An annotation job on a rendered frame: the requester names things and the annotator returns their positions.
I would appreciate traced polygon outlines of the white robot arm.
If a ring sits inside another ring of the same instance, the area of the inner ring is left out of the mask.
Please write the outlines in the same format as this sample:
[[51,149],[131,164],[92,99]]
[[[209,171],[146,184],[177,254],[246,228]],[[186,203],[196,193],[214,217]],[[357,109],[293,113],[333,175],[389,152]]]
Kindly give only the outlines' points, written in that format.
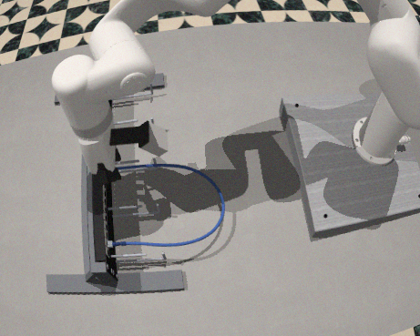
[[[151,17],[181,11],[209,17],[230,0],[120,0],[89,38],[94,60],[75,55],[52,75],[52,87],[74,133],[103,134],[113,118],[109,100],[136,94],[155,77],[155,67],[135,32]],[[408,144],[408,128],[420,129],[420,25],[406,0],[357,0],[370,20],[366,55],[382,89],[368,117],[353,127],[357,153],[376,166],[388,164],[397,146]],[[400,141],[399,141],[400,140]],[[114,128],[110,146],[137,144],[160,157],[168,152],[168,130],[146,121]]]

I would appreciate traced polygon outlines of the blue cable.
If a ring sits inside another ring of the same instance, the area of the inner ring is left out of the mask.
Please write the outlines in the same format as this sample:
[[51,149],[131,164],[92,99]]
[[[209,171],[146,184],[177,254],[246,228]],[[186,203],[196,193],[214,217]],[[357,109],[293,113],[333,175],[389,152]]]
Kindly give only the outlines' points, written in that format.
[[171,167],[171,168],[185,168],[188,170],[191,170],[193,172],[196,172],[200,175],[202,175],[205,179],[207,179],[213,186],[214,188],[218,191],[219,195],[220,195],[220,200],[221,200],[221,215],[220,215],[220,219],[217,223],[217,225],[207,234],[205,234],[204,236],[198,238],[198,239],[194,239],[194,240],[190,240],[190,241],[186,241],[186,242],[181,242],[181,243],[149,243],[149,242],[126,242],[126,241],[122,241],[120,242],[121,246],[126,246],[126,245],[145,245],[145,246],[157,246],[157,247],[174,247],[174,246],[183,246],[183,245],[188,245],[191,243],[195,243],[198,242],[202,239],[207,238],[210,234],[212,234],[217,228],[218,226],[221,224],[223,217],[224,217],[224,212],[225,212],[225,204],[224,204],[224,198],[220,192],[220,189],[218,188],[218,186],[214,183],[214,181],[212,179],[210,179],[208,176],[206,176],[205,174],[203,174],[202,172],[198,171],[195,168],[190,168],[190,167],[186,167],[186,166],[181,166],[181,165],[174,165],[174,164],[147,164],[147,165],[136,165],[136,166],[126,166],[126,167],[118,167],[118,170],[121,169],[130,169],[130,168],[152,168],[152,167]]

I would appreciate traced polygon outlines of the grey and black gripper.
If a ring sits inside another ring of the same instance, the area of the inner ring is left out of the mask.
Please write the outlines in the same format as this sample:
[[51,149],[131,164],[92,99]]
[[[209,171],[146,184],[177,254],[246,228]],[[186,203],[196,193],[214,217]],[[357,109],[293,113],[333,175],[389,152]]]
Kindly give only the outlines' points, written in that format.
[[92,174],[97,174],[98,168],[102,185],[121,180],[118,168],[115,168],[115,146],[109,145],[110,132],[114,128],[115,125],[112,118],[110,126],[100,136],[90,139],[78,137],[87,167]]

